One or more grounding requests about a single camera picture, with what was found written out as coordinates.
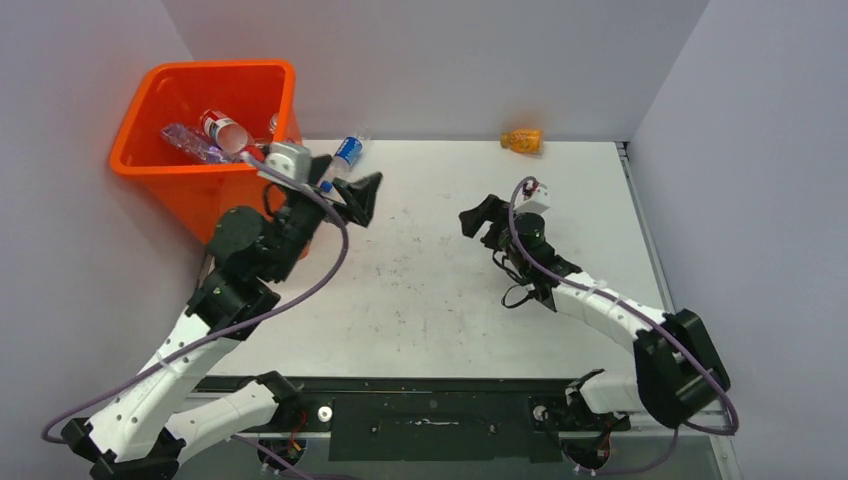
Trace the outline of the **orange juice bottle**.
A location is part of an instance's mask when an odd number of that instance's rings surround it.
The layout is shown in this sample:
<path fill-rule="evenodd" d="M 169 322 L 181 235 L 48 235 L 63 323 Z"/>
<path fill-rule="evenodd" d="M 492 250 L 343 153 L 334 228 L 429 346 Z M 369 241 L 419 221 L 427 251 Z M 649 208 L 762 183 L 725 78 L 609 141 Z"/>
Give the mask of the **orange juice bottle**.
<path fill-rule="evenodd" d="M 502 149 L 519 154 L 540 155 L 544 147 L 544 131 L 539 129 L 515 129 L 501 134 Z"/>

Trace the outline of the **red white label bottle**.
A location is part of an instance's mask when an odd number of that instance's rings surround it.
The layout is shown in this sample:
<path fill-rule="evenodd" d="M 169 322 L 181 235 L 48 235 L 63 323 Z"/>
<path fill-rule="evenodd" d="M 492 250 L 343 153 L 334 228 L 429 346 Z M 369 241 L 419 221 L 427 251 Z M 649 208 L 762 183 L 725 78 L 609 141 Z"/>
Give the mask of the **red white label bottle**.
<path fill-rule="evenodd" d="M 253 136 L 245 127 L 218 110 L 204 111 L 200 117 L 200 128 L 218 148 L 228 154 L 238 154 L 255 144 Z"/>

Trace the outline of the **crushed clear water bottle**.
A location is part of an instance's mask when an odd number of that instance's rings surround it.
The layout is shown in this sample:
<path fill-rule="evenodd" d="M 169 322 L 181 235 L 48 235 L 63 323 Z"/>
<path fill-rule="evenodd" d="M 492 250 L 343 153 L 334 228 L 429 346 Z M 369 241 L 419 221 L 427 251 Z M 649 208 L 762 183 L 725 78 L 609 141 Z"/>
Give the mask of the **crushed clear water bottle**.
<path fill-rule="evenodd" d="M 166 125 L 160 130 L 160 136 L 165 142 L 193 157 L 200 164 L 228 164 L 233 161 L 230 154 L 215 145 L 198 129 L 182 123 Z"/>

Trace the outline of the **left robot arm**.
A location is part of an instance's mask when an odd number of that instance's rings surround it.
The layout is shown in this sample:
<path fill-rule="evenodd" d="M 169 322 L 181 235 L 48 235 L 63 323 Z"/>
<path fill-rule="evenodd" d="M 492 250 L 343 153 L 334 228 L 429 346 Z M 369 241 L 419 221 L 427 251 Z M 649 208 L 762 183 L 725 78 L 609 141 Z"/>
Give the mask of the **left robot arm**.
<path fill-rule="evenodd" d="M 324 221 L 340 230 L 369 225 L 383 176 L 337 179 L 339 199 L 331 200 L 269 161 L 258 170 L 283 192 L 282 206 L 236 206 L 219 218 L 207 246 L 212 271 L 154 356 L 98 412 L 62 428 L 63 442 L 90 462 L 92 478 L 170 479 L 193 456 L 233 435 L 265 425 L 282 431 L 307 420 L 300 391 L 275 371 L 200 407 L 186 411 L 182 403 L 261 322 L 285 310 L 272 285 L 289 277 Z"/>

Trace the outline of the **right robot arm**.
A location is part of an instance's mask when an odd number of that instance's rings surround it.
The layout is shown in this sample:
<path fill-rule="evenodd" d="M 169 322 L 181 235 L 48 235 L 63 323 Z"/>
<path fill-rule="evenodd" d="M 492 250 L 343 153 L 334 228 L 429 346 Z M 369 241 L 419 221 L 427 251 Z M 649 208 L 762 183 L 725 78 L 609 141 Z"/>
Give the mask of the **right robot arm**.
<path fill-rule="evenodd" d="M 730 378 L 703 320 L 687 309 L 668 313 L 632 301 L 558 255 L 546 240 L 541 215 L 549 204 L 543 190 L 524 195 L 518 206 L 488 195 L 458 218 L 469 238 L 489 227 L 483 246 L 528 298 L 585 323 L 633 356 L 631 374 L 599 369 L 568 387 L 569 421 L 590 428 L 608 413 L 640 412 L 675 429 L 690 426 L 694 415 L 719 401 L 729 425 L 703 430 L 735 434 L 739 417 L 727 396 Z"/>

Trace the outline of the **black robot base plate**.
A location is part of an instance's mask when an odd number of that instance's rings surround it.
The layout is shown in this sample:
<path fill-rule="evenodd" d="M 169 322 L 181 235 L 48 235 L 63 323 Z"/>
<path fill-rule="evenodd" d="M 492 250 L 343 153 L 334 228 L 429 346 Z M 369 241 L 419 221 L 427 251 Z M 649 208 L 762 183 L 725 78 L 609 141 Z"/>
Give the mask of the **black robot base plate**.
<path fill-rule="evenodd" d="M 627 417 L 568 399 L 567 379 L 300 377 L 295 399 L 254 432 L 329 437 L 332 461 L 558 462 L 566 440 L 598 447 Z"/>

